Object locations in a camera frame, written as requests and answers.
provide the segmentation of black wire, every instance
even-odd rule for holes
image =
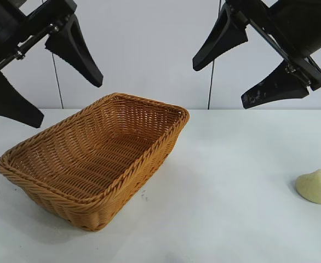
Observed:
[[[221,11],[221,0],[219,1],[219,11],[218,11],[218,17],[220,15],[220,11]],[[214,77],[214,65],[215,65],[215,60],[212,63],[212,67],[211,67],[211,77],[210,77],[210,88],[209,88],[209,97],[208,97],[208,109],[210,110],[210,100],[211,100],[211,90],[213,87],[213,77]]]

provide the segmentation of white tabletop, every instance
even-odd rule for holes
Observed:
[[[77,110],[44,110],[46,128]],[[321,262],[321,111],[190,111],[158,172],[103,230],[74,228],[0,175],[0,262]],[[0,155],[38,130],[0,117]]]

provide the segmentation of white background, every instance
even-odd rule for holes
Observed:
[[[124,92],[191,109],[208,105],[212,66],[192,70],[192,58],[211,31],[219,0],[76,0],[85,41],[105,76],[101,88],[51,53],[44,41],[24,61],[5,70],[14,87],[41,108],[81,108],[104,95]],[[267,5],[274,0],[265,0]],[[41,0],[28,0],[27,14]],[[215,61],[211,108],[242,108],[240,96],[282,61],[250,27],[249,42]],[[321,67],[321,50],[313,54]],[[321,108],[321,89],[302,100],[277,101],[257,108]]]

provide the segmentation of dough ball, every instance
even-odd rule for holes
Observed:
[[[321,204],[321,169],[311,174],[304,174],[296,181],[298,193],[305,199]]]

